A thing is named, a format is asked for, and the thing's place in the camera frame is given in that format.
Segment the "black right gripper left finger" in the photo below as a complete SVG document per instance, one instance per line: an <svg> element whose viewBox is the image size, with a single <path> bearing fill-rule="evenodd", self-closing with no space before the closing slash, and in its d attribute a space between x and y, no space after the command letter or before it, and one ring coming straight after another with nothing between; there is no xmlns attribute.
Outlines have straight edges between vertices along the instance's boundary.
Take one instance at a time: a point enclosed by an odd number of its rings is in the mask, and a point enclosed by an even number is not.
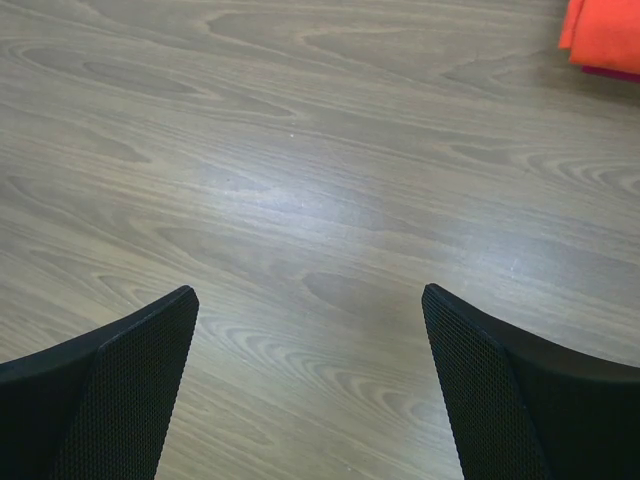
<svg viewBox="0 0 640 480"><path fill-rule="evenodd" d="M198 310L195 290L182 286L2 363L2 478L154 478Z"/></svg>

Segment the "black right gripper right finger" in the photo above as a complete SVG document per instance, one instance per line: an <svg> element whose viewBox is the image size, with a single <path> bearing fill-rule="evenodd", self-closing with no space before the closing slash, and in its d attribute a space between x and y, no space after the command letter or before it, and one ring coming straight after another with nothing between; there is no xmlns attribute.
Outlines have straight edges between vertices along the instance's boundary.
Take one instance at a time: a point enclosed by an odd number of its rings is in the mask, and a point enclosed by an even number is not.
<svg viewBox="0 0 640 480"><path fill-rule="evenodd" d="M464 478L638 478L638 368L536 336L435 283L422 309Z"/></svg>

